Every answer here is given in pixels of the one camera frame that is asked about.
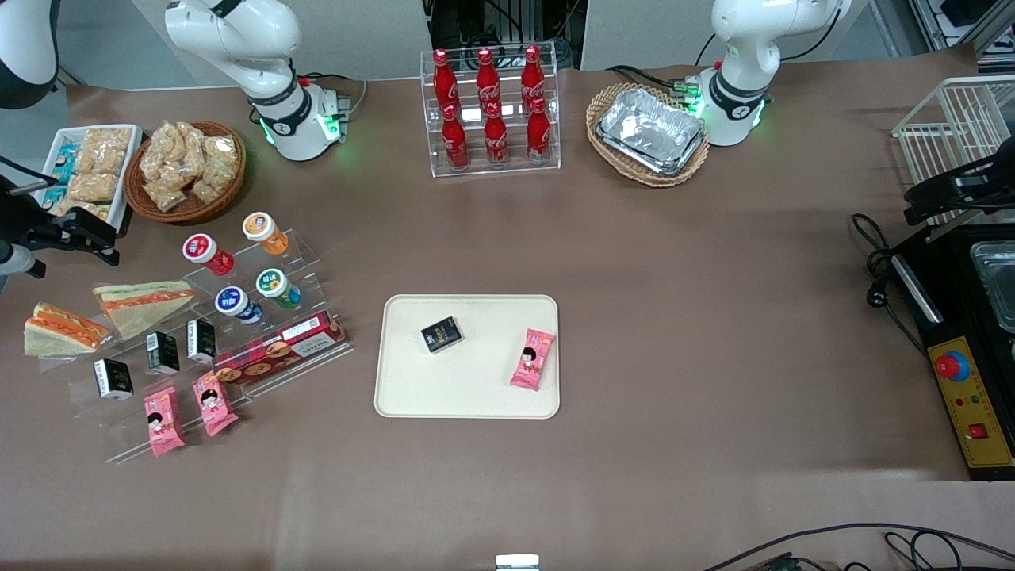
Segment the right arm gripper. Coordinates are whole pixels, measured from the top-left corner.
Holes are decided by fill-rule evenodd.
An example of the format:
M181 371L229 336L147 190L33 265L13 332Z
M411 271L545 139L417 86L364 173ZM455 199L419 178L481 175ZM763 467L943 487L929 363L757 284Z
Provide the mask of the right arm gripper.
M67 235L65 241L88 247L103 263L115 267L120 253L113 248L117 231L99 216L83 207L72 207L62 216L51 217L28 195L12 194L15 185L1 179L1 274L46 276L46 264L36 259L33 251L53 239L53 225Z

